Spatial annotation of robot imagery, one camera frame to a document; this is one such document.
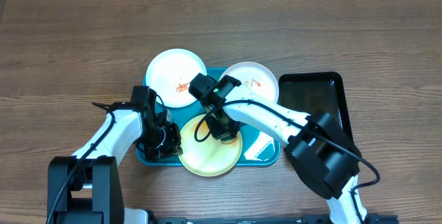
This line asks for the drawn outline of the yellow plate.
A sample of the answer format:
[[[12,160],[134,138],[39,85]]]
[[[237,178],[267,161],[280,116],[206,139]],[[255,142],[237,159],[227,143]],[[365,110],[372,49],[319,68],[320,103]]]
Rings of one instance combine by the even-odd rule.
[[[189,120],[181,129],[182,154],[180,162],[190,172],[199,176],[219,176],[231,170],[242,153],[242,135],[225,142],[216,140],[210,135],[204,142],[194,138],[196,126],[203,115]]]

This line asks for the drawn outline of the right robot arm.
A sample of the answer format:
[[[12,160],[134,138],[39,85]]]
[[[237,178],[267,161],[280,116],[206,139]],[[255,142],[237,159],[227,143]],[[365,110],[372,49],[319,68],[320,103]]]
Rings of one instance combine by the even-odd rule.
[[[215,80],[199,73],[189,93],[206,110],[200,123],[208,126],[208,137],[229,141],[241,124],[267,134],[283,146],[301,181],[327,201],[331,222],[366,221],[357,185],[361,153],[329,113],[287,109],[228,75]]]

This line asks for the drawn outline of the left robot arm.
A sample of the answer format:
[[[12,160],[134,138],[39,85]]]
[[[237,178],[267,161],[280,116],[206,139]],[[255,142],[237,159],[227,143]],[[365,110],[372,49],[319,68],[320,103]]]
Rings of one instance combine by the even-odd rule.
[[[152,211],[125,207],[118,167],[131,146],[149,162],[182,153],[171,112],[159,95],[134,86],[127,102],[96,103],[106,112],[96,134],[71,156],[48,165],[47,223],[156,223]]]

